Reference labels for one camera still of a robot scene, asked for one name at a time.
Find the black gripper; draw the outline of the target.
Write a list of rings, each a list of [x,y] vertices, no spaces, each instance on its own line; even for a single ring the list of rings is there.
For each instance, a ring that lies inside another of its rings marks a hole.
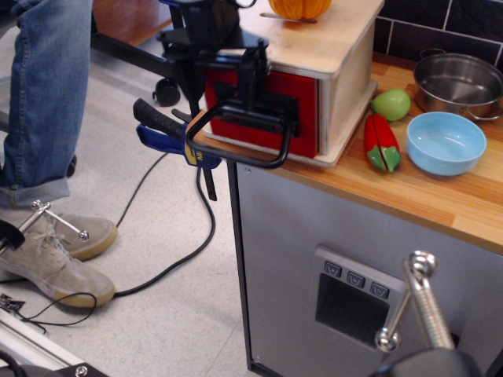
[[[236,24],[222,35],[210,27],[180,27],[160,33],[167,65],[178,75],[201,68],[235,71],[237,84],[219,98],[221,108],[252,111],[270,73],[269,41]]]

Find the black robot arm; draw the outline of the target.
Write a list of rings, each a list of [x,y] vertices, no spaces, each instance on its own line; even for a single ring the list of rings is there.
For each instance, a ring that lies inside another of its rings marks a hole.
[[[237,73],[237,88],[221,102],[252,110],[269,73],[269,41],[241,28],[243,6],[236,1],[165,3],[178,21],[161,34],[160,41],[174,80],[189,102],[198,103],[204,93],[205,69],[229,70]]]

